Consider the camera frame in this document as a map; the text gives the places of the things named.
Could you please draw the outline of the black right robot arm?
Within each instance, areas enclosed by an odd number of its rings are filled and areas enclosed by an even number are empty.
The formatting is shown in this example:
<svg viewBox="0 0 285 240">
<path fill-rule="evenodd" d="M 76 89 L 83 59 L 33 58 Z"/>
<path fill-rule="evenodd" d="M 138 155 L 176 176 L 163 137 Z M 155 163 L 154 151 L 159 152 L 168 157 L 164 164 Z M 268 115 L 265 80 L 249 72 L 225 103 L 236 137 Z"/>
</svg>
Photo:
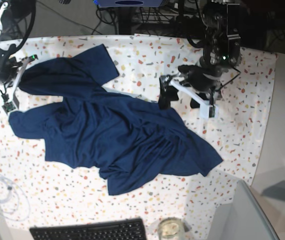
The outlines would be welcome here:
<svg viewBox="0 0 285 240">
<path fill-rule="evenodd" d="M 26 43 L 36 18 L 35 0 L 0 0 L 0 42 L 6 35 L 10 26 L 17 26 L 16 19 L 31 15 L 29 25 L 24 33 L 21 42 L 11 44 L 8 49 L 0 48 L 0 85 L 7 83 L 15 77 L 23 63 L 17 61 L 13 55 L 17 53 Z"/>
</svg>

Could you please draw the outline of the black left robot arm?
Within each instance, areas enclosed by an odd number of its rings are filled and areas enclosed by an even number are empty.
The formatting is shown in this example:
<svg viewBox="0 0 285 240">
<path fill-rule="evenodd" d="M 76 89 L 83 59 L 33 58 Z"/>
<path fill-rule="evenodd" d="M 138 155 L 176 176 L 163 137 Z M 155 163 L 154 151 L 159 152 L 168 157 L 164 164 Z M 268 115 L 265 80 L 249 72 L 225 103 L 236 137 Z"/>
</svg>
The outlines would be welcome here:
<svg viewBox="0 0 285 240">
<path fill-rule="evenodd" d="M 238 3 L 215 0 L 207 1 L 202 9 L 196 8 L 203 37 L 194 42 L 189 33 L 185 35 L 192 47 L 202 49 L 202 56 L 194 65 L 178 66 L 176 74 L 160 76 L 160 109 L 169 109 L 171 102 L 179 100 L 181 91 L 191 97 L 191 108 L 207 108 L 209 117 L 215 115 L 215 102 L 221 99 L 221 90 L 226 86 L 221 76 L 235 70 L 241 60 L 239 9 Z"/>
</svg>

